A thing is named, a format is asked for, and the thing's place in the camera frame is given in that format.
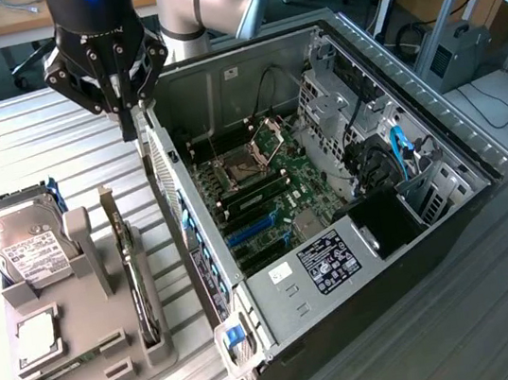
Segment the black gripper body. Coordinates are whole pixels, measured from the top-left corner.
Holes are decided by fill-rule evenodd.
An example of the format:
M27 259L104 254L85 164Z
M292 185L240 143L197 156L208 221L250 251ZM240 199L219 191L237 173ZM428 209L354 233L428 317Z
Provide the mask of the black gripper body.
M136 46L144 37L143 26L132 0L44 1L53 20L56 40L112 32L115 34L115 44ZM117 75L121 82L118 60L115 66L113 76Z

